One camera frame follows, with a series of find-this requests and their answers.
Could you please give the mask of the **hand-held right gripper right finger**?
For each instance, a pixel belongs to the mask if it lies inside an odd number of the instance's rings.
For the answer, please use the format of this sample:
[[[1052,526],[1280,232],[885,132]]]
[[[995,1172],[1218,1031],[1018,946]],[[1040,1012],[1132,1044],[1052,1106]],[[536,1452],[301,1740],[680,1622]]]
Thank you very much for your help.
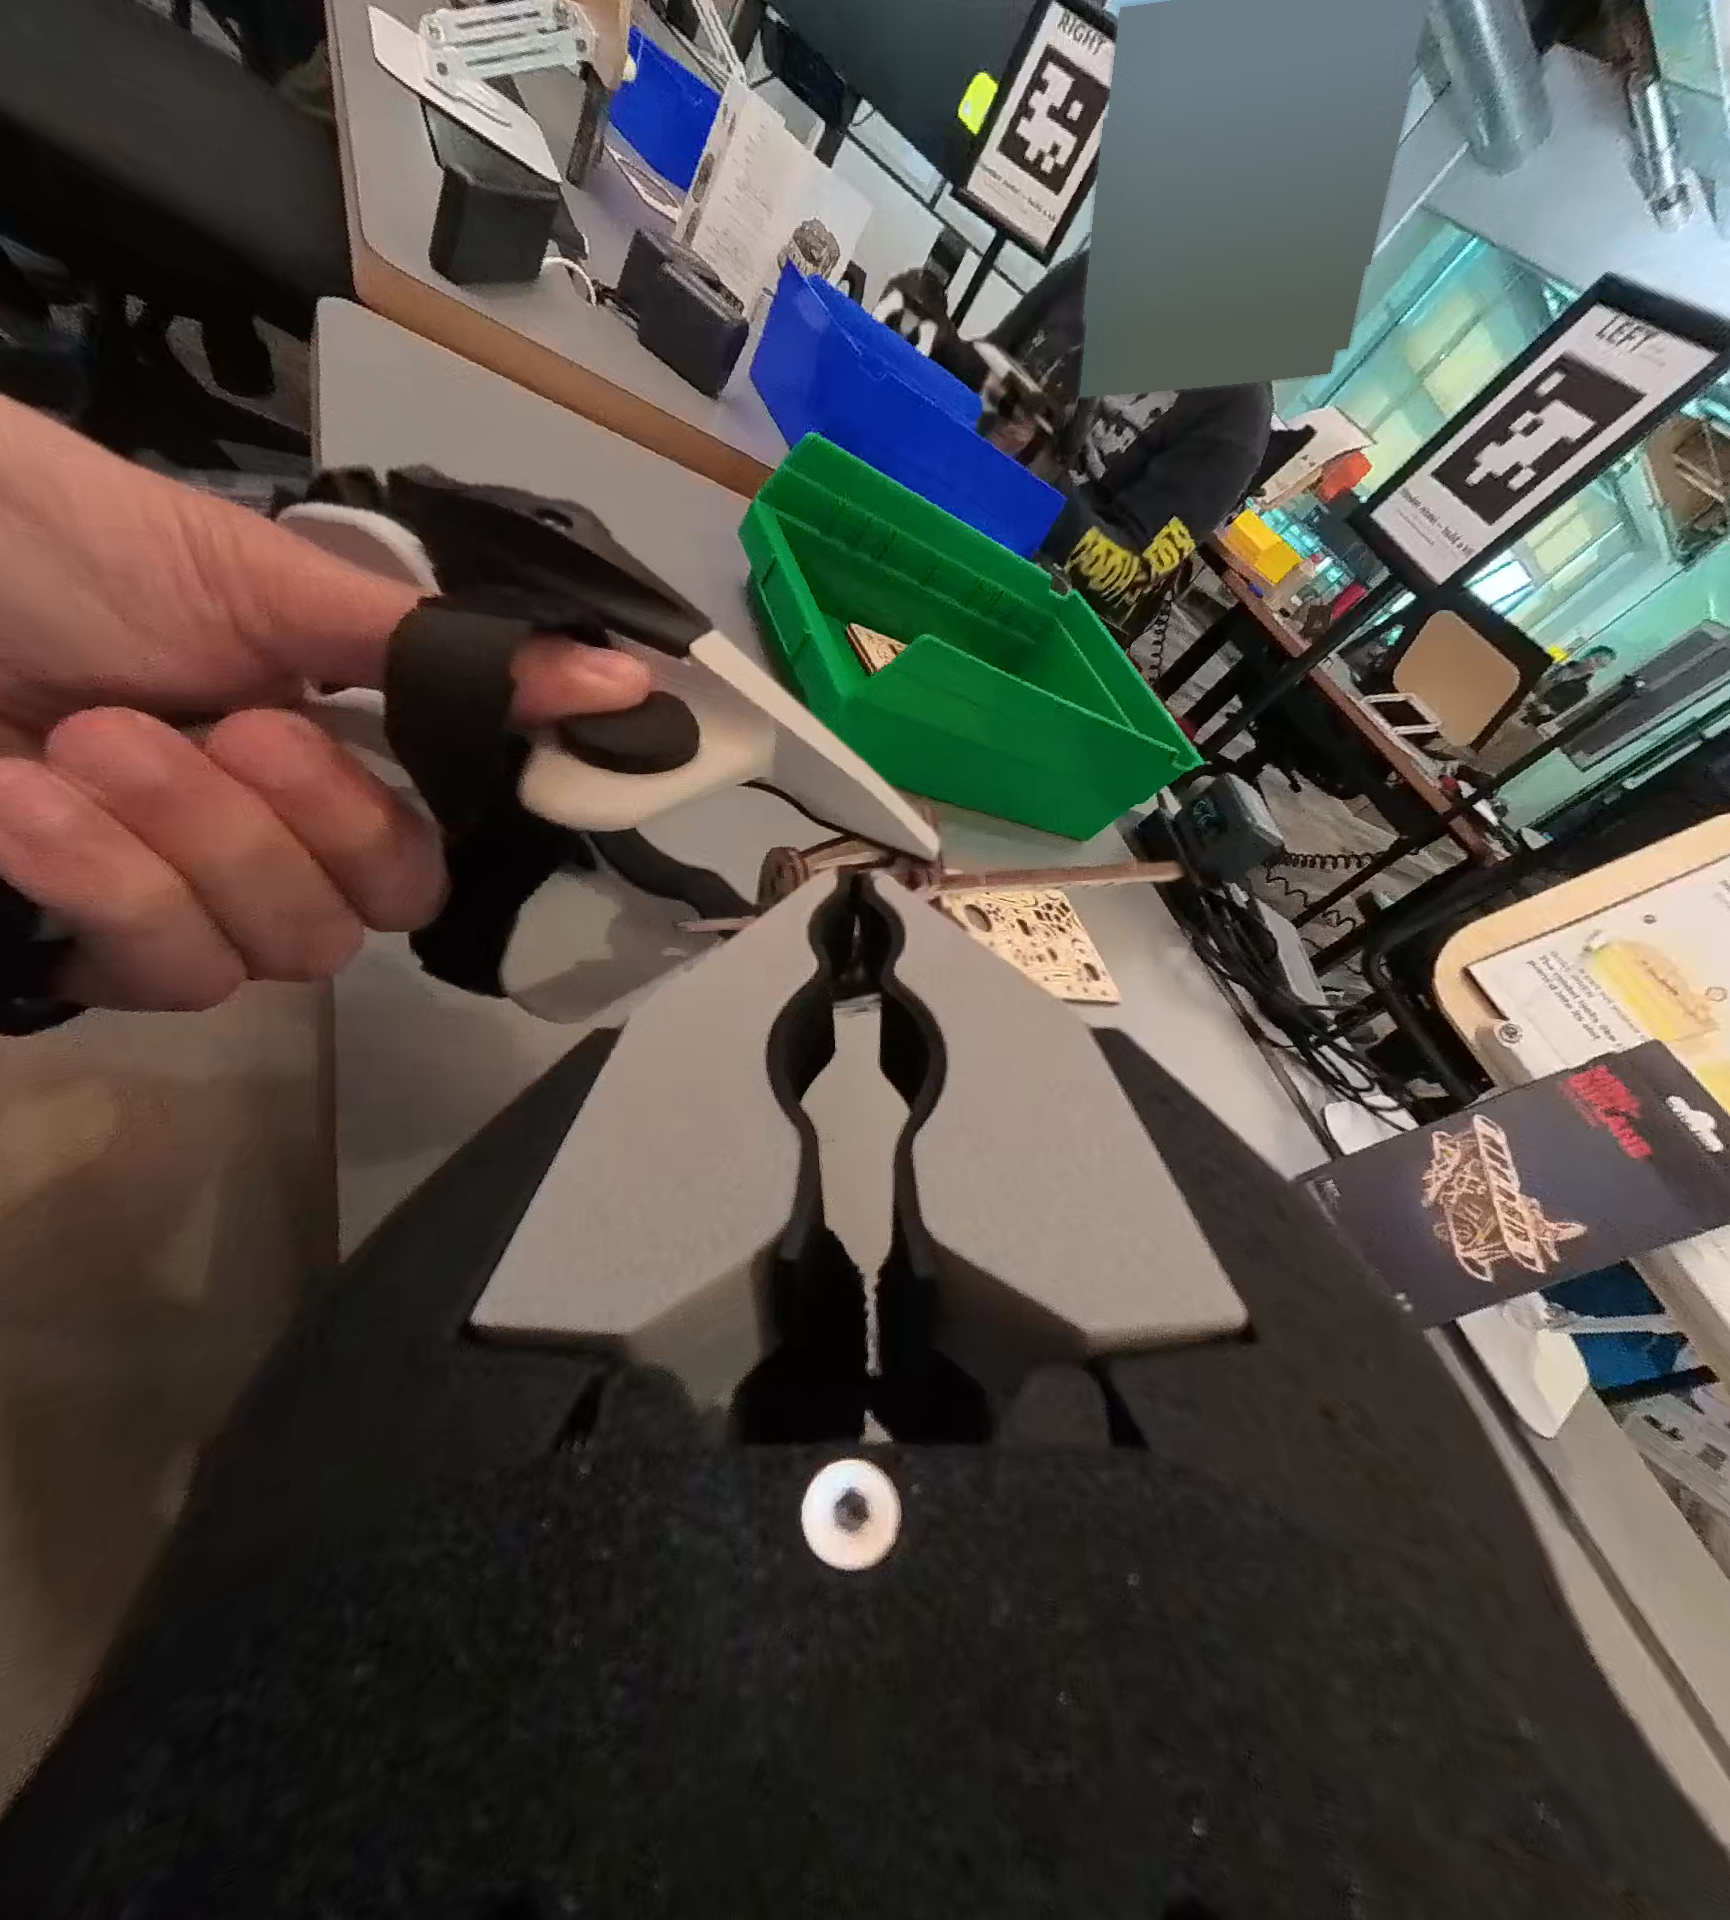
[[[895,880],[860,884],[878,1068],[904,1120],[876,1286],[883,1384],[1014,1393],[1044,1366],[1250,1316],[1095,1029]]]

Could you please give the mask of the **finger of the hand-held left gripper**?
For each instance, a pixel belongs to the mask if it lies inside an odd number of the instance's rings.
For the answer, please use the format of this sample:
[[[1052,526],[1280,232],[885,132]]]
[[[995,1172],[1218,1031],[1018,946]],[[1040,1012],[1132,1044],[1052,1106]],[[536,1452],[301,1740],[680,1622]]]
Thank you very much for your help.
[[[839,833],[920,861],[941,856],[926,812],[724,632],[661,655],[661,691],[696,722],[701,742],[680,770],[696,794],[764,785]]]

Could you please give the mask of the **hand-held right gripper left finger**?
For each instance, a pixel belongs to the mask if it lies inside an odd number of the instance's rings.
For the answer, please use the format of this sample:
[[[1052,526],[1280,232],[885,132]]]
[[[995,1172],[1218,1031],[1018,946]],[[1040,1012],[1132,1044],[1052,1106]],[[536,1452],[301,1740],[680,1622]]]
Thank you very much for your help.
[[[818,875],[612,1034],[469,1329],[673,1373],[701,1410],[858,1411],[858,1272],[804,1093],[856,881]]]

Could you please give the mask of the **long wooden model strip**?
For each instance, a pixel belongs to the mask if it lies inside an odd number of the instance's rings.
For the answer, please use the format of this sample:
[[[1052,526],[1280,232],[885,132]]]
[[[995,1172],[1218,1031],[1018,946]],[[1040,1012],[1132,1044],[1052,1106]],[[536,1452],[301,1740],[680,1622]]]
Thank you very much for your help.
[[[996,888],[1055,888],[1065,893],[1078,889],[1121,888],[1121,886],[1171,886],[1189,881],[1196,871],[1180,857],[1128,857],[1092,865],[1037,865],[1037,868],[1001,868],[1001,869],[950,869],[939,860],[920,860],[897,852],[878,841],[840,833],[811,848],[803,848],[809,863],[809,880],[831,874],[885,874],[904,886],[920,899],[934,899],[941,893],[957,889],[996,889]],[[682,934],[729,935],[743,932],[761,918],[753,908],[736,910],[729,915],[688,918],[676,921]]]

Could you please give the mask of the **wooden laser-cut parts sheet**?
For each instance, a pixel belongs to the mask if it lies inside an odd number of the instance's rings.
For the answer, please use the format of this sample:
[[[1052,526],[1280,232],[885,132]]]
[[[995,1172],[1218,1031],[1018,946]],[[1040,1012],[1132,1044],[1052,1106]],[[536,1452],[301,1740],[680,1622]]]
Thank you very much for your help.
[[[1065,1003],[1118,1005],[1122,993],[1071,895],[1044,886],[975,886],[934,899],[953,923]]]

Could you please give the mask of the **black model package card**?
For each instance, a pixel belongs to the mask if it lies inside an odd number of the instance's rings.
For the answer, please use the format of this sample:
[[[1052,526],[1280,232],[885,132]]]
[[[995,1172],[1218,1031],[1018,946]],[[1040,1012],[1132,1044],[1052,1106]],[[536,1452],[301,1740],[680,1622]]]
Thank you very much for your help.
[[[1302,1181],[1398,1307],[1436,1329],[1730,1227],[1730,1111],[1650,1040]]]

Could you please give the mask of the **person's left hand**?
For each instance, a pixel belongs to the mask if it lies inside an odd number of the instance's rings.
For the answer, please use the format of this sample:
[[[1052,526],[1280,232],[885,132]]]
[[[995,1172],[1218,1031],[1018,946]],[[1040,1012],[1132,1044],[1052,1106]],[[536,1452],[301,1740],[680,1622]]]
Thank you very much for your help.
[[[200,1012],[441,914],[439,827],[303,713],[423,597],[0,393],[0,880],[58,998]]]

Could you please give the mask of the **green plastic bin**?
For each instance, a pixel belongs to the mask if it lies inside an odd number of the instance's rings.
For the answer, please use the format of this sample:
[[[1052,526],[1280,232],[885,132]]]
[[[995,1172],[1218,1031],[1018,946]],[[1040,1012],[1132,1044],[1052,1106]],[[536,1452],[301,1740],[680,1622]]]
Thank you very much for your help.
[[[775,672],[895,787],[1089,841],[1205,763],[1083,596],[821,435],[739,537]],[[868,676],[849,621],[902,655]]]

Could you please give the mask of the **black box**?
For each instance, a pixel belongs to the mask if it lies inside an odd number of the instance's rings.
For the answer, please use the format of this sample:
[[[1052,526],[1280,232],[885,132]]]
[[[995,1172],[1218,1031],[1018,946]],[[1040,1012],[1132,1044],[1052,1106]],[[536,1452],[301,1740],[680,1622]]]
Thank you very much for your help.
[[[708,399],[730,386],[750,340],[750,317],[706,264],[675,253],[659,264],[637,305],[641,345]]]
[[[564,197],[559,182],[524,166],[445,158],[427,260],[458,285],[540,279]]]

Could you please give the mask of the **large blue plastic bin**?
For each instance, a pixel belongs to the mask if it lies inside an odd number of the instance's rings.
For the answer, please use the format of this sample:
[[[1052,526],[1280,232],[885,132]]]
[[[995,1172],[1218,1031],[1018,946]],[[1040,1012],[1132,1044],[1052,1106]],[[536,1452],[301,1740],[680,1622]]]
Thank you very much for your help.
[[[794,264],[777,279],[750,377],[789,446],[818,435],[1025,559],[1065,511],[1052,483],[978,432],[972,387]]]

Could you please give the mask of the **black device with blue display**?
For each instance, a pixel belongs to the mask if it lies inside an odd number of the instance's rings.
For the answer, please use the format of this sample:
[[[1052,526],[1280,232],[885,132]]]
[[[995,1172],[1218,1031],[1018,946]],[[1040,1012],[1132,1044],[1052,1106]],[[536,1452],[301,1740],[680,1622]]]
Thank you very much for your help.
[[[1287,852],[1263,794],[1232,772],[1198,770],[1171,787],[1173,833],[1189,868],[1208,884],[1237,884]]]

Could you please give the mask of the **folded paper leaflet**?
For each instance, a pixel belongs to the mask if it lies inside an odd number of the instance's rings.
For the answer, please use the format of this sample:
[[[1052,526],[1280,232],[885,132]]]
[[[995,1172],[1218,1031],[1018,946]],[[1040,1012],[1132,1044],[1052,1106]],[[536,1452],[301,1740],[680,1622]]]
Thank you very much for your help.
[[[753,319],[786,264],[840,282],[862,251],[873,212],[858,188],[735,76],[719,95],[676,237]]]

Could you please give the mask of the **small blue plastic bin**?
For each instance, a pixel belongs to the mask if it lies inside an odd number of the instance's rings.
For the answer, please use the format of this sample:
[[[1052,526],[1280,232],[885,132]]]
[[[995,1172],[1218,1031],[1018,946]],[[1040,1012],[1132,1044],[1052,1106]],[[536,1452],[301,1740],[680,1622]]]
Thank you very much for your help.
[[[633,78],[612,94],[612,133],[654,177],[686,193],[706,154],[723,90],[634,26]]]

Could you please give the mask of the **clear acrylic stand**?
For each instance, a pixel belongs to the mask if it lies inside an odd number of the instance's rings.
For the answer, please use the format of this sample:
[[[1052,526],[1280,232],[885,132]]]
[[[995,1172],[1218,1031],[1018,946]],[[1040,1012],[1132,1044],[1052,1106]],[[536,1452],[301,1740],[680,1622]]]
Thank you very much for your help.
[[[432,7],[409,28],[412,71],[445,92],[544,71],[597,71],[598,30],[574,2]]]

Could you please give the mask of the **white card stand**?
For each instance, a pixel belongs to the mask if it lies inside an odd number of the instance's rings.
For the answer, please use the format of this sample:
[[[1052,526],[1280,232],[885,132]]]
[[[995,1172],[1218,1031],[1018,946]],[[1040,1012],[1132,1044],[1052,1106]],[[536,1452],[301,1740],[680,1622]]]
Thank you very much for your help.
[[[1493,1381],[1523,1426],[1553,1439],[1579,1403],[1597,1397],[1597,1386],[1565,1313],[1542,1294],[1528,1294],[1489,1311],[1482,1348]]]

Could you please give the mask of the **black office chair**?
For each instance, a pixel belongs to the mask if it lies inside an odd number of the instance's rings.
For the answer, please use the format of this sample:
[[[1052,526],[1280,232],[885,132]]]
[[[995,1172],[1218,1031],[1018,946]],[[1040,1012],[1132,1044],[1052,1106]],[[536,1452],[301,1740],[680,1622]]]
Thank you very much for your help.
[[[195,317],[355,293],[337,133],[145,3],[0,2],[0,233]]]

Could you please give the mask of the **wooden instruction board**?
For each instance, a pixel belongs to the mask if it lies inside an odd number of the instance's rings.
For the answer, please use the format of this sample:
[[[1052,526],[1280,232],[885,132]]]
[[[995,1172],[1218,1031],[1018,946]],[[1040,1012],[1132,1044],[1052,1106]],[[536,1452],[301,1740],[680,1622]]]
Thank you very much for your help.
[[[1431,984],[1509,1088],[1658,1041],[1730,1116],[1730,812],[1465,925]],[[1637,1270],[1730,1396],[1730,1225]]]

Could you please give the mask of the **black monitor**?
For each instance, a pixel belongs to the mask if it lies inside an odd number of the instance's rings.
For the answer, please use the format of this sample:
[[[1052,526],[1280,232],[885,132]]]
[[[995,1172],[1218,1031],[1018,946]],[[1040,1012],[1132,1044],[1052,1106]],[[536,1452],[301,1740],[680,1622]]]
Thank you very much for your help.
[[[978,78],[1001,82],[1038,2],[771,2],[766,11],[824,59],[950,183],[975,155],[960,108]]]

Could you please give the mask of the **wooden seat chair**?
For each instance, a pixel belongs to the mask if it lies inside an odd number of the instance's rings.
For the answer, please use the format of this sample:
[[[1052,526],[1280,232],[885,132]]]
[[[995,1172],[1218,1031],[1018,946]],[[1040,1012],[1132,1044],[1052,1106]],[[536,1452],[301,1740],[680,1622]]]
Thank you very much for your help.
[[[1407,632],[1388,690],[1372,702],[1397,731],[1477,750],[1524,705],[1550,668],[1550,652],[1493,607],[1441,605]]]

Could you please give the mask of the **black white tag sign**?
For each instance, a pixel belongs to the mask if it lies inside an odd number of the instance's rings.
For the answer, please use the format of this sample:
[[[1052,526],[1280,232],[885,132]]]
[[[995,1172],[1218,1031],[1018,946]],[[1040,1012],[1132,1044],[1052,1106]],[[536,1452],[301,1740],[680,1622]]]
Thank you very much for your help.
[[[1730,317],[1603,273],[1351,516],[1405,591],[1465,588],[1730,375]]]
[[[1095,188],[1115,90],[1118,19],[1078,2],[1044,2],[991,85],[953,195],[1044,266]]]

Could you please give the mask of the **silver ventilation duct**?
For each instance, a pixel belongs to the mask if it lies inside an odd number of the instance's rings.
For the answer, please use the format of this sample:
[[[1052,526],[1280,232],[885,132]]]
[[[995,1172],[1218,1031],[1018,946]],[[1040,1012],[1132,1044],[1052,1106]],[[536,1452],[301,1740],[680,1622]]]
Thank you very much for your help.
[[[1428,2],[1426,32],[1472,161],[1493,177],[1550,139],[1545,55],[1524,2]]]

